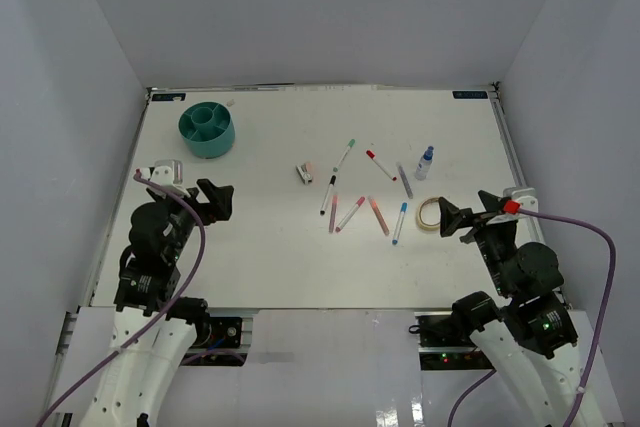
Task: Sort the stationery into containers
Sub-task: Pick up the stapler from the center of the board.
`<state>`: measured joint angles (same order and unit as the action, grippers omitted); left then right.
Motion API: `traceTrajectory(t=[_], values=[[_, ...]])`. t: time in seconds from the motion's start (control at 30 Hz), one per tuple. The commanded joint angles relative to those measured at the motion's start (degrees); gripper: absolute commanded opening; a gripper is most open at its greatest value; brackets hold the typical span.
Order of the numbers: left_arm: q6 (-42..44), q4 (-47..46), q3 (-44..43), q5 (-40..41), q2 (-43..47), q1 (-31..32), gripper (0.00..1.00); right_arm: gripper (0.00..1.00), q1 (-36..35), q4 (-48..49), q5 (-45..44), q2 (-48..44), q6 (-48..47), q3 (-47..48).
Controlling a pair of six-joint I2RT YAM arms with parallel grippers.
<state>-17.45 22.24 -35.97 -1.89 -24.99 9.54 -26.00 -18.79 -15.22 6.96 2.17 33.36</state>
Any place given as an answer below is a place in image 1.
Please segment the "grey clear pen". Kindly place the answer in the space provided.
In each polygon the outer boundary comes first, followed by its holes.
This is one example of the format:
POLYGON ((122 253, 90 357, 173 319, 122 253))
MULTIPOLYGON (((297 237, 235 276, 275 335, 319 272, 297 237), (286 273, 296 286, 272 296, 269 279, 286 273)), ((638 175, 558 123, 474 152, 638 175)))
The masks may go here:
POLYGON ((396 168, 398 170, 398 174, 400 176, 401 182, 403 184, 403 187, 405 189, 406 195, 408 197, 408 199, 413 199, 414 195, 413 195, 413 191, 411 189, 408 177, 406 175, 406 172, 401 164, 401 162, 396 162, 396 168))

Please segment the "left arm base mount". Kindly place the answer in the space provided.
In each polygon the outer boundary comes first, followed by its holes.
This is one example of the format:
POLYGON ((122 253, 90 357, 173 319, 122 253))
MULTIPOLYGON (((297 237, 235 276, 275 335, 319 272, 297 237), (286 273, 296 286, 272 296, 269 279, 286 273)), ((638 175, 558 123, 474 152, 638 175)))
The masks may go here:
POLYGON ((183 366, 242 367, 247 354, 242 352, 243 319, 211 317, 203 333, 185 354, 183 366))

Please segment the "masking tape roll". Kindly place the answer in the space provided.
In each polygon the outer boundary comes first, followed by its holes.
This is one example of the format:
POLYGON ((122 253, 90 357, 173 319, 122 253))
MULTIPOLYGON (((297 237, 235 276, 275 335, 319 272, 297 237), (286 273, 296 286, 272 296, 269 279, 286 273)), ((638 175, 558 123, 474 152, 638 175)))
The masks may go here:
POLYGON ((437 232, 440 228, 439 198, 424 199, 415 212, 415 223, 423 232, 437 232))

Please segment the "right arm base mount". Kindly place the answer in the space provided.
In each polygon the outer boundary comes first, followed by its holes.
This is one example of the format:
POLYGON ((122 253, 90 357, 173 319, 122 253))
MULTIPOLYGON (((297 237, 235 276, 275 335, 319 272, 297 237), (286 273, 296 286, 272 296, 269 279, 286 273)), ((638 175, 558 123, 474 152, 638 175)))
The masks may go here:
POLYGON ((417 338, 422 371, 493 368, 485 354, 456 329, 449 314, 418 315, 408 333, 417 338))

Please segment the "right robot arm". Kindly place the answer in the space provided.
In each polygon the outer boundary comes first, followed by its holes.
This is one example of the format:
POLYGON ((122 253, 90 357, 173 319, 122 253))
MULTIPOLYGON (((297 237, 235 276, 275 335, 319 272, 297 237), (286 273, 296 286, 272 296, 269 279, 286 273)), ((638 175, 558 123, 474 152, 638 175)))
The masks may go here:
POLYGON ((582 359, 577 330, 556 294, 564 284, 557 254, 540 242, 515 242, 521 218, 558 222, 560 216, 538 212, 529 189, 511 189, 503 197, 480 191, 478 196, 481 212, 439 198, 439 233, 450 237, 462 231, 462 243, 477 245, 496 292, 508 303, 499 307, 483 291, 457 300, 448 319, 453 337, 487 357, 522 409, 525 425, 606 425, 589 377, 613 280, 605 282, 588 355, 582 359))

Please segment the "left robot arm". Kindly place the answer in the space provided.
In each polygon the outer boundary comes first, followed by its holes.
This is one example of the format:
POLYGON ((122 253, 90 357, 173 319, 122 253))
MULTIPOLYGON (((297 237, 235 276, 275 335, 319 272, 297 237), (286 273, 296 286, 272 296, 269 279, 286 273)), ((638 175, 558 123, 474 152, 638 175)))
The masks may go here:
POLYGON ((183 189, 136 173, 151 199, 131 214, 122 252, 107 358, 83 426, 153 426, 169 386, 193 346, 205 343, 211 321, 205 300, 184 296, 178 261, 193 231, 232 215, 234 189, 207 179, 183 189))

